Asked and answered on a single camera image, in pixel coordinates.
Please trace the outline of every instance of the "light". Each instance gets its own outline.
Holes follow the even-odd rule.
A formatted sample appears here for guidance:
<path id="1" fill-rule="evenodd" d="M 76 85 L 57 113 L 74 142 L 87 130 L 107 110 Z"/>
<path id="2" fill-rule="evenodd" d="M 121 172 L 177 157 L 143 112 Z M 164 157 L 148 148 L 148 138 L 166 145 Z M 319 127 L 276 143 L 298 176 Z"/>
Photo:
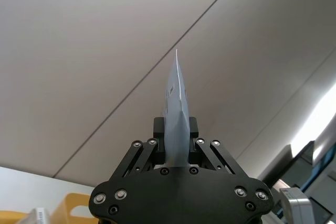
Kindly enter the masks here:
<path id="1" fill-rule="evenodd" d="M 319 101 L 303 127 L 292 140 L 291 149 L 293 157 L 295 157 L 310 141 L 314 141 L 318 138 L 332 120 L 335 113 L 336 84 Z"/>

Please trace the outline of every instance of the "ceiling seam line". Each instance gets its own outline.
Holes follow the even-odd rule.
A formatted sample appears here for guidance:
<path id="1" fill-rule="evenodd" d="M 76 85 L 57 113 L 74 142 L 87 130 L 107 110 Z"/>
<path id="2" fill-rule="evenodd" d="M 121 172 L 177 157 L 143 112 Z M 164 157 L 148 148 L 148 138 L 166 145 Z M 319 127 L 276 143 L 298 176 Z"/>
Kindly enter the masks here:
<path id="1" fill-rule="evenodd" d="M 111 117 L 111 115 L 120 107 L 121 104 L 133 93 L 133 91 L 143 82 L 143 80 L 160 64 L 160 62 L 170 53 L 172 49 L 185 37 L 187 33 L 201 20 L 201 18 L 213 7 L 218 0 L 214 0 L 209 7 L 197 18 L 196 21 L 183 33 L 183 35 L 173 44 L 173 46 L 154 64 L 154 66 L 140 79 L 140 81 L 131 89 L 130 92 L 118 103 L 118 105 L 107 115 L 107 117 L 96 127 L 96 129 L 89 135 L 89 137 L 75 150 L 74 153 L 65 161 L 65 163 L 57 170 L 57 172 L 52 176 L 55 178 L 60 171 L 71 161 L 71 159 L 83 148 L 83 146 L 93 137 L 93 135 L 105 124 L 105 122 Z"/>
<path id="2" fill-rule="evenodd" d="M 262 134 L 262 132 L 268 127 L 268 125 L 280 114 L 280 112 L 286 107 L 286 105 L 293 99 L 293 97 L 303 88 L 303 86 L 311 79 L 311 77 L 320 69 L 320 67 L 330 58 L 330 56 L 336 51 L 336 47 L 327 54 L 327 56 L 322 60 L 320 64 L 314 69 L 314 71 L 308 76 L 308 78 L 303 82 L 303 84 L 290 96 L 290 98 L 281 106 L 278 112 L 270 119 L 270 121 L 258 132 L 258 134 L 251 140 L 251 142 L 243 149 L 243 151 L 237 156 L 236 160 L 242 156 L 247 149 L 252 145 L 252 143 Z"/>

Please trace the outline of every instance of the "black equipment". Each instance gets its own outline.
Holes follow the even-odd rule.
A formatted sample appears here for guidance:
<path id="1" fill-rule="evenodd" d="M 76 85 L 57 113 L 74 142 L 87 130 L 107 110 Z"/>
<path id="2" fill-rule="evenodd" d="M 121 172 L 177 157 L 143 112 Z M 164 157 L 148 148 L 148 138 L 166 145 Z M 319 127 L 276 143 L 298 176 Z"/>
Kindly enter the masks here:
<path id="1" fill-rule="evenodd" d="M 92 215 L 100 224 L 262 223 L 274 204 L 269 188 L 248 177 L 223 142 L 198 138 L 196 118 L 188 158 L 190 167 L 164 167 L 164 118 L 155 118 L 153 138 L 133 142 L 93 190 Z"/>

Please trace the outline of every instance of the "white ceiling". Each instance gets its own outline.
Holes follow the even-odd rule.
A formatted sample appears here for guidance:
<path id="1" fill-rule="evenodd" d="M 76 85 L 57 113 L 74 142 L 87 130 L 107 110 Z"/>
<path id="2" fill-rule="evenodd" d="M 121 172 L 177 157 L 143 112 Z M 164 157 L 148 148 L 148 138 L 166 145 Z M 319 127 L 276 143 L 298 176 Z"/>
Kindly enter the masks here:
<path id="1" fill-rule="evenodd" d="M 151 137 L 173 53 L 155 64 L 178 42 L 201 135 L 257 176 L 290 142 L 281 123 L 299 126 L 318 95 L 297 98 L 294 108 L 307 105 L 297 117 L 285 108 L 304 87 L 322 94 L 336 80 L 336 5 L 218 0 L 179 41 L 213 1 L 0 0 L 0 165 L 108 179 L 132 141 Z"/>

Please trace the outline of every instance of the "ceiling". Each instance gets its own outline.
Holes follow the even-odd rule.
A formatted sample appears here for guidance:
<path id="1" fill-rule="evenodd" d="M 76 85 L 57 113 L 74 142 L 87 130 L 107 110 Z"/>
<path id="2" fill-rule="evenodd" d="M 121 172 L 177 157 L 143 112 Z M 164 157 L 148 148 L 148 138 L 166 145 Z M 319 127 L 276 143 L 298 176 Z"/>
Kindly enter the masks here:
<path id="1" fill-rule="evenodd" d="M 96 185 L 152 135 L 178 48 L 190 115 L 251 176 L 336 81 L 334 0 L 0 0 L 0 166 Z"/>

